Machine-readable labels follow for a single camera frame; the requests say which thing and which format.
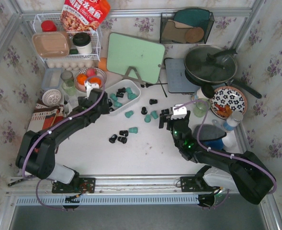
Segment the white storage basket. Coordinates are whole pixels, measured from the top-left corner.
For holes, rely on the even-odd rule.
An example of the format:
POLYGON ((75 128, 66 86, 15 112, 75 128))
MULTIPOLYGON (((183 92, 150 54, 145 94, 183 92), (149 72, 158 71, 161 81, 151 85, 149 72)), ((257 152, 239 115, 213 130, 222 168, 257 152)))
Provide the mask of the white storage basket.
POLYGON ((140 96, 141 96, 140 88, 131 80, 121 80, 118 83, 108 87, 105 91, 108 94, 108 98, 112 100, 112 103, 113 103, 112 108, 114 109, 113 111, 111 111, 109 113, 109 116, 116 116, 116 115, 118 115, 121 112, 125 112, 132 105, 136 104, 139 101, 140 96), (121 103, 122 106, 121 107, 115 107, 114 106, 114 101, 110 98, 110 95, 112 93, 116 94, 118 89, 123 88, 123 87, 130 88, 132 93, 136 95, 136 98, 130 100, 130 99, 128 99, 128 94, 125 93, 124 97, 123 98, 118 98, 118 101, 117 101, 117 102, 121 103))

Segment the grey blue oven mitt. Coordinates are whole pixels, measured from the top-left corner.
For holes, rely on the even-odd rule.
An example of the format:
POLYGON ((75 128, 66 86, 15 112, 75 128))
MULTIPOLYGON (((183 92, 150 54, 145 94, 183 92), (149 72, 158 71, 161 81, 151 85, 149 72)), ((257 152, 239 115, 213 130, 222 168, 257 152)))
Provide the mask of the grey blue oven mitt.
POLYGON ((222 131, 214 125, 204 124, 199 133, 199 141, 205 150, 222 150, 222 138, 226 136, 226 132, 222 131))

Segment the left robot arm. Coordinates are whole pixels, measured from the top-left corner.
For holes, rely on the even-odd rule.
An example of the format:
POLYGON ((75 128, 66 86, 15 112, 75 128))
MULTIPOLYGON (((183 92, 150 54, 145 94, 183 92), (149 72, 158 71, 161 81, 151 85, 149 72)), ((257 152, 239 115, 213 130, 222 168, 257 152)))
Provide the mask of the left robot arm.
POLYGON ((79 97, 78 106, 61 121, 44 130, 27 131, 16 158, 22 176, 29 173, 39 179, 49 179, 63 184, 78 180, 77 172, 56 163, 56 149, 75 132, 95 123, 101 115, 109 113, 108 94, 93 89, 89 96, 79 97))

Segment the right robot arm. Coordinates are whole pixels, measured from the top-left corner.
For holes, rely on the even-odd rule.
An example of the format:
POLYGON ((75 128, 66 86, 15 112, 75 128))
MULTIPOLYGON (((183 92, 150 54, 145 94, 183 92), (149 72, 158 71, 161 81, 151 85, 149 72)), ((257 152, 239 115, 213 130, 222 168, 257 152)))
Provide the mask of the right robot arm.
POLYGON ((203 141, 193 137, 189 128, 190 111, 180 118, 169 109, 159 115, 159 128, 167 124, 174 145, 181 156, 194 163, 202 163, 229 173, 239 193, 252 204, 259 204, 265 195, 275 192, 276 179, 262 161, 251 151, 243 154, 210 149, 203 141))

